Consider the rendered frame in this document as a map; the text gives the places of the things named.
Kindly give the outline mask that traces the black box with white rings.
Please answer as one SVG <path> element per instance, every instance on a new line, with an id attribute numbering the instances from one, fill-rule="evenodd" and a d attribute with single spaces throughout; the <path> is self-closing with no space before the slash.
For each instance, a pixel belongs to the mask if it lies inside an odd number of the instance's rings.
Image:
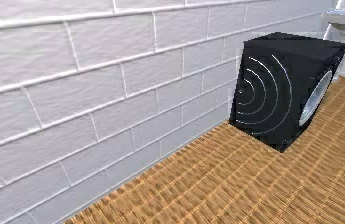
<path id="1" fill-rule="evenodd" d="M 229 124 L 285 151 L 310 125 L 345 43 L 274 32 L 247 40 Z"/>

